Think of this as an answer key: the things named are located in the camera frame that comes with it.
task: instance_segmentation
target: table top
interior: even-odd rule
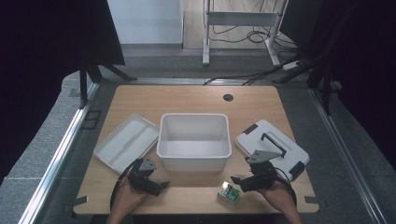
[[[233,100],[223,96],[231,94]],[[221,113],[229,120],[232,156],[222,172],[167,172],[157,156],[156,146],[149,155],[158,169],[149,177],[154,182],[170,181],[158,197],[148,196],[134,214],[264,214],[278,213],[257,192],[242,192],[233,205],[217,197],[223,183],[233,183],[230,176],[252,176],[235,138],[253,123],[266,119],[294,140],[288,118],[276,88],[262,86],[120,86],[106,116],[98,144],[123,121],[137,113],[160,125],[165,113]],[[80,187],[78,198],[86,203],[74,207],[77,214],[108,214],[111,192],[119,174],[92,156]],[[306,203],[305,196],[315,197],[307,171],[292,182],[301,213],[318,211],[317,203]]]

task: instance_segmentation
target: white plastic bin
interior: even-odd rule
[[[223,114],[164,114],[157,154],[167,171],[222,171],[231,156]]]

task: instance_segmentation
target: human hand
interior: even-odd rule
[[[125,216],[132,213],[143,202],[146,195],[145,192],[135,190],[128,181],[128,177],[125,176],[120,182],[107,224],[120,224]]]
[[[285,185],[278,181],[270,189],[257,189],[271,206],[281,212],[291,224],[302,224],[294,200]]]

